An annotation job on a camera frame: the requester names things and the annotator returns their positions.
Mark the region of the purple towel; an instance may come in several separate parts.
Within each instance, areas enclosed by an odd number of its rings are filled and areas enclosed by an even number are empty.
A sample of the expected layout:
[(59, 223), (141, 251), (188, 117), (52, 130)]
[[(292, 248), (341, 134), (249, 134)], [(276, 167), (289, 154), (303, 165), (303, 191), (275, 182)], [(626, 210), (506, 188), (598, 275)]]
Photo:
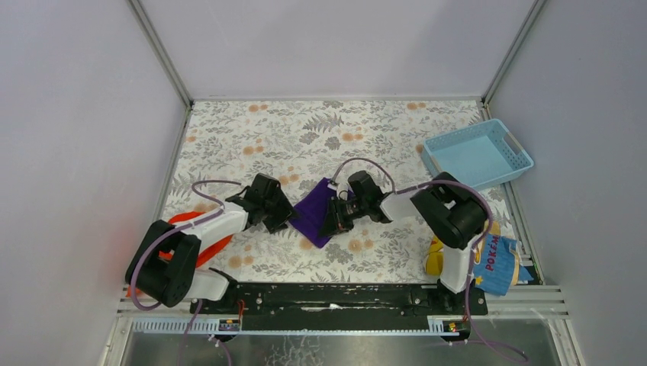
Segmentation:
[(343, 228), (339, 215), (330, 203), (338, 197), (339, 185), (331, 178), (322, 178), (296, 205), (289, 223), (311, 242), (322, 249)]

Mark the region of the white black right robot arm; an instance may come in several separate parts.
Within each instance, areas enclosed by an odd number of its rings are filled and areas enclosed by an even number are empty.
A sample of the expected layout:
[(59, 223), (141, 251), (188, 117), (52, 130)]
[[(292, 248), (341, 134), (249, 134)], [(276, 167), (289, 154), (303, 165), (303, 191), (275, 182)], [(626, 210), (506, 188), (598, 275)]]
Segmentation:
[(317, 231), (319, 236), (349, 232), (354, 221), (362, 217), (386, 224), (419, 216), (444, 245), (439, 276), (442, 286), (459, 294), (470, 285), (471, 250), (483, 237), (491, 216), (487, 204), (474, 189), (448, 172), (402, 193), (383, 192), (366, 171), (352, 174), (348, 184), (348, 197), (335, 194), (327, 200), (323, 223)]

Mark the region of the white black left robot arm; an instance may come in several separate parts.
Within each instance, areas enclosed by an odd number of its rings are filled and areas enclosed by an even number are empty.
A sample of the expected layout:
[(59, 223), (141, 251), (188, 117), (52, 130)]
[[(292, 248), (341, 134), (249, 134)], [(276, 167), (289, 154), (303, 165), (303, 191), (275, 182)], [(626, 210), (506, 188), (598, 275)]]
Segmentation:
[(297, 216), (278, 179), (258, 174), (250, 185), (216, 208), (180, 223), (149, 226), (124, 276), (138, 310), (175, 307), (185, 299), (222, 300), (233, 279), (203, 269), (198, 258), (210, 246), (262, 224), (269, 233), (287, 228)]

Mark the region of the floral patterned table mat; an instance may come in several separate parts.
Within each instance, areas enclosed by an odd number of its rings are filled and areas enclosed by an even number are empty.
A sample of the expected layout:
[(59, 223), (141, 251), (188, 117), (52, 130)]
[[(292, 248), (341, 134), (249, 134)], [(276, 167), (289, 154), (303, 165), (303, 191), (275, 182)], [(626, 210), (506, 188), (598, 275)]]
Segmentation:
[[(430, 180), (420, 155), (435, 135), (480, 122), (475, 101), (200, 101), (179, 152), (162, 218), (215, 208), (259, 173), (297, 203), (322, 178), (367, 171), (388, 191)], [(317, 248), (298, 231), (258, 225), (208, 267), (239, 281), (429, 283), (432, 232), (420, 217), (356, 221)]]

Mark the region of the orange towel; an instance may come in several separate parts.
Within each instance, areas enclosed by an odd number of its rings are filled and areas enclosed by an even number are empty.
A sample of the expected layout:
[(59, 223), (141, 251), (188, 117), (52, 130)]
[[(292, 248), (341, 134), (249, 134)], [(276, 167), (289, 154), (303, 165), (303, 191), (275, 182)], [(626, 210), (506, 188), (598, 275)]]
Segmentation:
[(151, 224), (127, 269), (127, 296), (145, 294), (168, 307), (183, 298), (195, 269), (223, 250), (234, 235), (218, 229), (216, 219), (195, 223), (213, 214), (190, 211)]

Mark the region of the light blue plastic basket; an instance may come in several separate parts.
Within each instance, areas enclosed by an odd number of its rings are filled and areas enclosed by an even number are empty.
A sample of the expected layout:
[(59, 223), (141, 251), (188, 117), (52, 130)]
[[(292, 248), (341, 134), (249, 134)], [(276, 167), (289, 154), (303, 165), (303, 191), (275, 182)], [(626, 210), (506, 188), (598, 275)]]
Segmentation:
[(476, 191), (519, 178), (534, 166), (528, 152), (498, 119), (425, 140), (421, 159), (433, 177), (448, 172)]

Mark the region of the yellow blue Pokemon towel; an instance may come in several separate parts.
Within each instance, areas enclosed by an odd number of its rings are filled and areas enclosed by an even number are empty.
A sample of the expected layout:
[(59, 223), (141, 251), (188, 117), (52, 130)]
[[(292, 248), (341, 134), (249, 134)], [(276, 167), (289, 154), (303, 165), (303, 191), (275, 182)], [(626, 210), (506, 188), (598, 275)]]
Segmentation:
[(502, 236), (499, 223), (494, 222), (475, 254), (475, 286), (486, 293), (505, 296), (511, 287), (533, 281), (530, 271), (521, 265), (518, 246), (515, 239)]

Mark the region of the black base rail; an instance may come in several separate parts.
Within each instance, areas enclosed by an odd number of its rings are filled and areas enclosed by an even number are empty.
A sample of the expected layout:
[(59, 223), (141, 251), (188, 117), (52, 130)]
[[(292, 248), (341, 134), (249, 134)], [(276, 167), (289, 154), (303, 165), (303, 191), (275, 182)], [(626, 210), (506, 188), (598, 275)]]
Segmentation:
[(488, 305), (484, 291), (474, 287), (467, 294), (454, 294), (441, 284), (235, 282), (222, 300), (205, 300), (190, 310), (234, 319), (348, 314), (377, 320), (429, 316), (461, 321), (466, 314), (487, 315)]

